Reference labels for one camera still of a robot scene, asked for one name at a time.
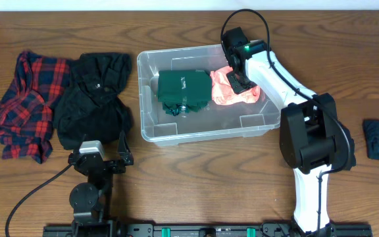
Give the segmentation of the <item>pink garment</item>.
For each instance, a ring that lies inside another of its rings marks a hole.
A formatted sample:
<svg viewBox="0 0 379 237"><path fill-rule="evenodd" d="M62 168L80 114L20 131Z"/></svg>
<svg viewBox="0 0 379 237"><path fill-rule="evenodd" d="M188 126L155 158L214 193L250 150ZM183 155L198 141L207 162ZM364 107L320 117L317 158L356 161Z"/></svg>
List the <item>pink garment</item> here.
<svg viewBox="0 0 379 237"><path fill-rule="evenodd" d="M245 92L236 94L226 75L232 72L232 67L225 66L216 71L211 71L212 79L212 100L217 105L233 105L235 103L256 103L261 95L261 88L255 86Z"/></svg>

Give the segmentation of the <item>clear plastic storage bin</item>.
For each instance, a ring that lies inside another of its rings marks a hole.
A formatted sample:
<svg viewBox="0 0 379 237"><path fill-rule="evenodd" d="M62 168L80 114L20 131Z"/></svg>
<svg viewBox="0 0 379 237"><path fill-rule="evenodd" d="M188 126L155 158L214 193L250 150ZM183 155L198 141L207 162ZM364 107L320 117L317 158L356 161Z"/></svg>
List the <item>clear plastic storage bin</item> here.
<svg viewBox="0 0 379 237"><path fill-rule="evenodd" d="M227 65L220 45L143 51L137 57L141 136L157 146L262 136L280 125L280 110L262 93L253 104L211 101L198 112L168 115L157 99L161 70L218 70Z"/></svg>

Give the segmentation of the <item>dark green garment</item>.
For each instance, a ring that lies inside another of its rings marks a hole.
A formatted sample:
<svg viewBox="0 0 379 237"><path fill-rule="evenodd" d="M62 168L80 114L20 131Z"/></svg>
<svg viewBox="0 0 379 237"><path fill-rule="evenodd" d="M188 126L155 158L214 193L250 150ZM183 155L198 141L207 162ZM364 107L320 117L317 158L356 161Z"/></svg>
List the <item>dark green garment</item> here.
<svg viewBox="0 0 379 237"><path fill-rule="evenodd" d="M212 84L204 70L161 70L157 99L166 114L196 113L212 100Z"/></svg>

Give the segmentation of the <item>black garment with band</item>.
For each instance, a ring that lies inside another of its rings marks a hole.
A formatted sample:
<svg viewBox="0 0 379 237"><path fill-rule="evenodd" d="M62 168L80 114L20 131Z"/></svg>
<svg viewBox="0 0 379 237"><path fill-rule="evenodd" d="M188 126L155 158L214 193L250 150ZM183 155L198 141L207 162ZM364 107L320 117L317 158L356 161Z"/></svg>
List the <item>black garment with band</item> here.
<svg viewBox="0 0 379 237"><path fill-rule="evenodd" d="M355 157L355 141L351 137L351 133L349 129L343 124L341 124L341 127L343 128L343 131L345 132L347 136L347 140L349 142L349 152L350 152L349 160L346 162L346 165L344 166L343 169L345 171L350 171L357 164L356 157Z"/></svg>

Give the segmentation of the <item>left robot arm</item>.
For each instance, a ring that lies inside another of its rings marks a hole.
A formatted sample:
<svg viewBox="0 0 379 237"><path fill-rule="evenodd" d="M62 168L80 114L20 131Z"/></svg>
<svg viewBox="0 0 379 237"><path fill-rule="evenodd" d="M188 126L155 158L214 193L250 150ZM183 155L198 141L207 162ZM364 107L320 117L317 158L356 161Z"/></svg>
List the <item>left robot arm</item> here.
<svg viewBox="0 0 379 237"><path fill-rule="evenodd" d="M87 177L87 181L75 186L69 196L73 208L73 236L120 236L120 224L110 217L113 192L113 176L126 172L134 164L134 158L121 132L116 151L118 157L105 159L105 150L99 140L82 141L68 157L75 171Z"/></svg>

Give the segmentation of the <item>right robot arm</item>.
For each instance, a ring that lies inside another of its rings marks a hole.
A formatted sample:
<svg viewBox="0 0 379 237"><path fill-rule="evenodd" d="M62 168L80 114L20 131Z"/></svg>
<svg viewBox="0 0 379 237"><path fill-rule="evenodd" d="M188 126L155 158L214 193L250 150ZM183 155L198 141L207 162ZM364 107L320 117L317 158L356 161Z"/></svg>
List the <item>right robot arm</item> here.
<svg viewBox="0 0 379 237"><path fill-rule="evenodd" d="M327 184L333 172L356 165L349 130L337 118L334 98L300 84L263 40L249 41L240 27L222 31L222 49L236 93L258 85L280 110L280 151L295 175L292 236L330 236Z"/></svg>

